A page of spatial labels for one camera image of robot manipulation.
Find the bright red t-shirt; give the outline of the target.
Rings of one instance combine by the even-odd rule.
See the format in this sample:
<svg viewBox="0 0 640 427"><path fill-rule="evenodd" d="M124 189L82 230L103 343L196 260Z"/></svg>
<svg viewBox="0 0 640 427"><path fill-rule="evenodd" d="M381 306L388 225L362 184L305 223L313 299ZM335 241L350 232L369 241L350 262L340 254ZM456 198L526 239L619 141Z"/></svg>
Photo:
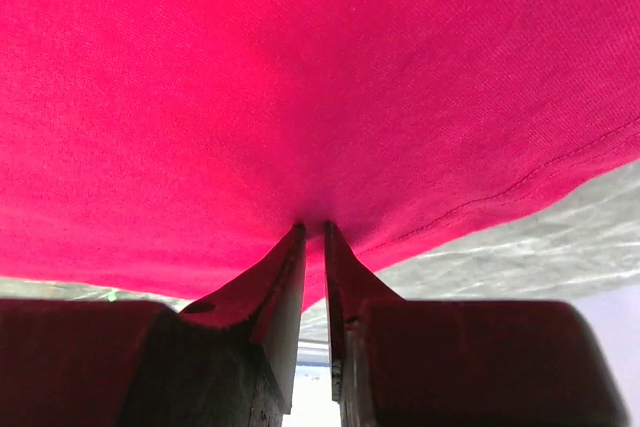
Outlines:
<svg viewBox="0 0 640 427"><path fill-rule="evenodd" d="M297 222L379 270L639 156L639 0L1 0L1 272L182 298Z"/></svg>

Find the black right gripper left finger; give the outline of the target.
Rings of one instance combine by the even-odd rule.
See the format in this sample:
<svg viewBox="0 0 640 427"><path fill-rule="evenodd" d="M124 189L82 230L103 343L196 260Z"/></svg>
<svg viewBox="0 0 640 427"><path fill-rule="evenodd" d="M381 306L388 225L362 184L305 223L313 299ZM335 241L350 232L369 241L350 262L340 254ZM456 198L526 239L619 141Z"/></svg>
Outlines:
<svg viewBox="0 0 640 427"><path fill-rule="evenodd" d="M278 426L291 410L302 225L181 311L154 301L5 299L5 426Z"/></svg>

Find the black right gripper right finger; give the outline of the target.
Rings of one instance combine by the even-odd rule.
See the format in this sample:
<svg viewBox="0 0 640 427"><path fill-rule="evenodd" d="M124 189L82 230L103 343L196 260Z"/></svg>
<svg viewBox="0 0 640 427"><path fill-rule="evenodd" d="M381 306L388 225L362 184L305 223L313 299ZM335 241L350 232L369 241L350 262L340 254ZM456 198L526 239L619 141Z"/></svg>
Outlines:
<svg viewBox="0 0 640 427"><path fill-rule="evenodd" d="M345 426L626 426L570 304L407 300L324 227L332 396Z"/></svg>

